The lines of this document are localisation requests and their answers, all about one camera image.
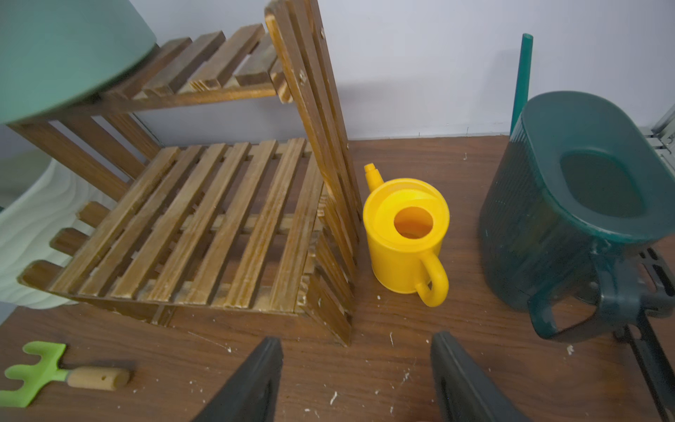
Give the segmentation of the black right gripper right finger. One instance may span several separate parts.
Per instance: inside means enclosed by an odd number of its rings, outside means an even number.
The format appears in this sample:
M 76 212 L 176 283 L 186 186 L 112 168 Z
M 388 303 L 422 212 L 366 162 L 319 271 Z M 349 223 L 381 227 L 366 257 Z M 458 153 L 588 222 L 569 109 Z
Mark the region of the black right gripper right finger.
M 432 336 L 431 363 L 442 420 L 529 420 L 449 332 Z

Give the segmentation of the brown wooden slatted shelf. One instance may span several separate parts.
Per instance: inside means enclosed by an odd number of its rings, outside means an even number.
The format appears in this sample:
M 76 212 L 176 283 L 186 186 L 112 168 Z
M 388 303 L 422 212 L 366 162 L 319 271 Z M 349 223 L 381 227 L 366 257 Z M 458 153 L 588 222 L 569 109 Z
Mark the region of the brown wooden slatted shelf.
M 276 97 L 305 135 L 163 147 L 135 113 Z M 177 308 L 309 317 L 348 346 L 360 195 L 319 5 L 272 1 L 265 22 L 157 47 L 87 100 L 12 129 L 113 201 L 60 227 L 66 262 L 21 285 L 153 325 Z

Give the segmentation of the dark green watering can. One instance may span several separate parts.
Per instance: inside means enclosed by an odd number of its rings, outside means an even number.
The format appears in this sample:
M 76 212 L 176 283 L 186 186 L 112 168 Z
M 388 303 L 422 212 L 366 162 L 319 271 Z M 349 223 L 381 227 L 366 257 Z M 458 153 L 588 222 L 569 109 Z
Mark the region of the dark green watering can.
M 543 339 L 636 322 L 640 251 L 674 232 L 674 177 L 620 107 L 581 91 L 528 94 L 524 34 L 509 142 L 479 215 L 485 281 Z

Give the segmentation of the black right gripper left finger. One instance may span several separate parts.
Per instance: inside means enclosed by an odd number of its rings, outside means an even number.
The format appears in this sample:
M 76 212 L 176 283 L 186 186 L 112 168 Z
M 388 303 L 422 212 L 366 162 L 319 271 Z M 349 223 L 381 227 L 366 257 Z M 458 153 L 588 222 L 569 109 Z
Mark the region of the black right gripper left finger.
M 283 351 L 264 338 L 193 421 L 274 421 Z

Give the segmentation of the light green watering can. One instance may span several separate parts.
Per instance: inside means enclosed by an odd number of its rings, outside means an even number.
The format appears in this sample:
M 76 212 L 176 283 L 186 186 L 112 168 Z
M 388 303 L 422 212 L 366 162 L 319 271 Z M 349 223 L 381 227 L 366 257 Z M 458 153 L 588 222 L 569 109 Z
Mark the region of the light green watering can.
M 155 46 L 156 35 L 128 1 L 3 1 L 1 121 L 81 100 Z

